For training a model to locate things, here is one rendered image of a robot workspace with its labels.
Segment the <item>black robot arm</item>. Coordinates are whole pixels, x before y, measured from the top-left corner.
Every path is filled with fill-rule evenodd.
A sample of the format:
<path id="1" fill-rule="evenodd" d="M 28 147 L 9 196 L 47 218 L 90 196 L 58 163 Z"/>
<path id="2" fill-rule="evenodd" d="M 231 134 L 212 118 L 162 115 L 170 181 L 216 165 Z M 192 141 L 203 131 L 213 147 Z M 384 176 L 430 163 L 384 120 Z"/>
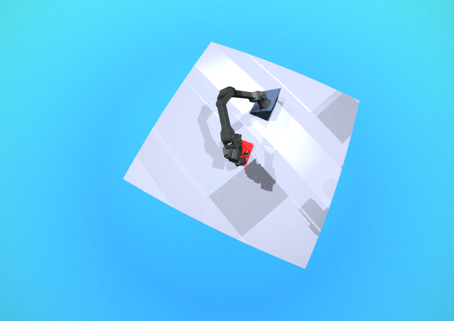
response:
<path id="1" fill-rule="evenodd" d="M 248 99 L 250 103 L 257 102 L 261 108 L 267 108 L 271 100 L 267 98 L 265 91 L 240 91 L 236 90 L 232 86 L 228 86 L 219 91 L 215 105 L 218 109 L 221 123 L 220 137 L 225 146 L 223 147 L 223 154 L 224 157 L 230 162 L 239 162 L 241 152 L 240 149 L 243 141 L 241 139 L 242 134 L 235 133 L 234 129 L 230 125 L 226 104 L 231 98 Z M 228 145 L 228 143 L 232 144 Z"/>

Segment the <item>red circuit board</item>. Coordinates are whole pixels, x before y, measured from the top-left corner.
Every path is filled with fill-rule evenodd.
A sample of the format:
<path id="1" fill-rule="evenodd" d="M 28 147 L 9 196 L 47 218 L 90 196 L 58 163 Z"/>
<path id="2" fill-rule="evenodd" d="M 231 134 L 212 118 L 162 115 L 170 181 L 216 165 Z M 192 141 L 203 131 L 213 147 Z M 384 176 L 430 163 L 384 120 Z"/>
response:
<path id="1" fill-rule="evenodd" d="M 249 156 L 250 156 L 251 151 L 252 151 L 252 149 L 253 149 L 253 146 L 254 146 L 254 144 L 252 144 L 252 143 L 250 143 L 250 142 L 247 142 L 247 141 L 244 141 L 244 140 L 243 140 L 243 144 L 242 144 L 242 147 L 243 147 L 243 149 L 242 149 L 243 156 L 240 156 L 240 157 L 245 157 L 246 164 L 247 164 L 247 162 L 248 162 L 248 159 L 249 159 Z M 246 166 L 246 164 L 243 165 L 243 166 Z"/>

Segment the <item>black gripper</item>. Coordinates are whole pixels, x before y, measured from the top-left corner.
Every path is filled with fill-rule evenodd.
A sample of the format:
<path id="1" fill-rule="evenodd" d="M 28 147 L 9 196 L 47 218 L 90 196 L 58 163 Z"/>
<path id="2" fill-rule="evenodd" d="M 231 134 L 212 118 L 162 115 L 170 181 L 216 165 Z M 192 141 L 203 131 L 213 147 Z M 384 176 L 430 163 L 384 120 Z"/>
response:
<path id="1" fill-rule="evenodd" d="M 242 149 L 243 147 L 241 147 L 240 149 L 240 156 L 243 156 L 243 153 L 242 153 Z M 235 162 L 235 165 L 238 167 L 238 166 L 241 166 L 241 165 L 245 165 L 246 164 L 246 160 L 245 160 L 245 157 L 239 157 L 239 162 Z"/>

